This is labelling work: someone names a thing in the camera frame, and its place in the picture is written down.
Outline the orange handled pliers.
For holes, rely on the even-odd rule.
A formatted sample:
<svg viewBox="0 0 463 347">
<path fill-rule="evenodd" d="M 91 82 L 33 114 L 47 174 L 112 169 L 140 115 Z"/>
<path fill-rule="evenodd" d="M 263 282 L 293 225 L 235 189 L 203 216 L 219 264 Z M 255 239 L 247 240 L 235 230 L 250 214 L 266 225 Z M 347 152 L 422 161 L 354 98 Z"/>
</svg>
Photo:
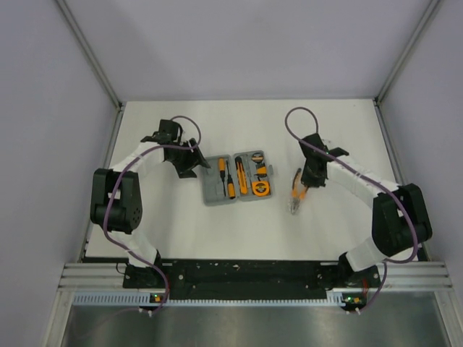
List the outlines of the orange handled pliers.
<svg viewBox="0 0 463 347">
<path fill-rule="evenodd" d="M 302 183 L 302 169 L 298 168 L 292 179 L 291 199 L 289 201 L 289 212 L 295 215 L 304 200 L 309 187 Z"/>
</svg>

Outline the orange black screwdriver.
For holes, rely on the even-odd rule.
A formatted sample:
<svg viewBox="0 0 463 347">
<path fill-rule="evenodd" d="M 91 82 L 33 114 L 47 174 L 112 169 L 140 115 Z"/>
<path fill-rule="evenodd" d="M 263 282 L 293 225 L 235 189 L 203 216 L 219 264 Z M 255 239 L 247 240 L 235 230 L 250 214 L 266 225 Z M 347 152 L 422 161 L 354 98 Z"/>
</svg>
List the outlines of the orange black screwdriver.
<svg viewBox="0 0 463 347">
<path fill-rule="evenodd" d="M 223 186 L 224 196 L 226 197 L 227 193 L 226 193 L 226 185 L 225 185 L 225 165 L 226 165 L 225 159 L 219 158 L 218 159 L 218 171 L 219 171 L 219 176 L 220 176 L 222 186 Z"/>
<path fill-rule="evenodd" d="M 234 182 L 233 182 L 233 178 L 232 178 L 231 171 L 229 168 L 228 160 L 226 161 L 226 173 L 227 173 L 226 183 L 227 183 L 228 197 L 229 199 L 233 200 L 236 198 L 236 193 L 235 193 Z"/>
</svg>

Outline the orange tape measure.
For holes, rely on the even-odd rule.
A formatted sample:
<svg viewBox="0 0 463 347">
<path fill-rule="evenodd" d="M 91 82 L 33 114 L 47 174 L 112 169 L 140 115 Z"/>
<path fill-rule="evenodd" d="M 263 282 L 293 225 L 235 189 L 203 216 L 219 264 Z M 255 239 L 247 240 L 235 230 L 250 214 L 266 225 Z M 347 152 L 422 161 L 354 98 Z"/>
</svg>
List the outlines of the orange tape measure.
<svg viewBox="0 0 463 347">
<path fill-rule="evenodd" d="M 271 194 L 271 186 L 268 181 L 253 181 L 252 193 L 257 197 L 265 197 Z"/>
</svg>

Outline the orange black utility knife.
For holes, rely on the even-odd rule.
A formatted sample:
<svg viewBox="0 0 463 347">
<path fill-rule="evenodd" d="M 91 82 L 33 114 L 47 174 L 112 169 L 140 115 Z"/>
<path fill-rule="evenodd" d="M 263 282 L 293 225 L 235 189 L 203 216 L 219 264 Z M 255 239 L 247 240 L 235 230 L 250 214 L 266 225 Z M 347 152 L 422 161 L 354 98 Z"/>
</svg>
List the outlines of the orange black utility knife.
<svg viewBox="0 0 463 347">
<path fill-rule="evenodd" d="M 237 167 L 240 194 L 242 196 L 247 196 L 249 193 L 248 184 L 247 184 L 247 173 L 245 170 L 244 161 L 241 156 L 237 156 L 235 158 L 235 164 Z"/>
</svg>

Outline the grey plastic tool case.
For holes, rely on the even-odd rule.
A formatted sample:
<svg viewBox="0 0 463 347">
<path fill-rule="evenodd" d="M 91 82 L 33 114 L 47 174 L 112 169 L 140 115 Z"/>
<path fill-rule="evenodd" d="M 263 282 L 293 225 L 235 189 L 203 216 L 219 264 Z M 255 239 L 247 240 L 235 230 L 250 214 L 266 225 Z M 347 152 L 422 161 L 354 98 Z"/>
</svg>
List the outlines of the grey plastic tool case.
<svg viewBox="0 0 463 347">
<path fill-rule="evenodd" d="M 262 150 L 207 157 L 201 168 L 203 202 L 207 206 L 254 202 L 275 195 L 273 167 Z"/>
</svg>

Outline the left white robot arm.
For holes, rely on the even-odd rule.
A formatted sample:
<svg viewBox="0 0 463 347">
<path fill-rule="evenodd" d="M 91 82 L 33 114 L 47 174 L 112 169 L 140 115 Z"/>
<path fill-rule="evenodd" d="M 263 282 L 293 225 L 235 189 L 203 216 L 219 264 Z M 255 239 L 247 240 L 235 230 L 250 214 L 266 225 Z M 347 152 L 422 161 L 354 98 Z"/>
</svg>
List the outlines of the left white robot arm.
<svg viewBox="0 0 463 347">
<path fill-rule="evenodd" d="M 161 164 L 170 163 L 180 179 L 195 179 L 194 169 L 209 168 L 200 151 L 202 133 L 187 116 L 162 119 L 158 129 L 145 136 L 124 159 L 93 174 L 90 221 L 101 227 L 112 244 L 122 248 L 129 263 L 140 267 L 139 278 L 147 286 L 159 285 L 164 270 L 156 264 L 158 250 L 140 230 L 143 203 L 140 182 Z"/>
</svg>

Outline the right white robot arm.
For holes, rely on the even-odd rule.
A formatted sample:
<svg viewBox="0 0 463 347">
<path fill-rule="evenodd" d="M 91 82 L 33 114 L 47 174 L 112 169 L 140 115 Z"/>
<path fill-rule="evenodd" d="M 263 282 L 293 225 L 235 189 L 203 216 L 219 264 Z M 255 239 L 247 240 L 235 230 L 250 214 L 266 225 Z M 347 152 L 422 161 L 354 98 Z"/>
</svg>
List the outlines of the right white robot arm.
<svg viewBox="0 0 463 347">
<path fill-rule="evenodd" d="M 382 179 L 356 163 L 340 148 L 328 148 L 317 133 L 300 142 L 305 164 L 301 183 L 308 188 L 324 187 L 333 181 L 363 201 L 372 211 L 369 237 L 339 256 L 338 278 L 354 286 L 364 270 L 417 246 L 433 235 L 421 189 Z"/>
</svg>

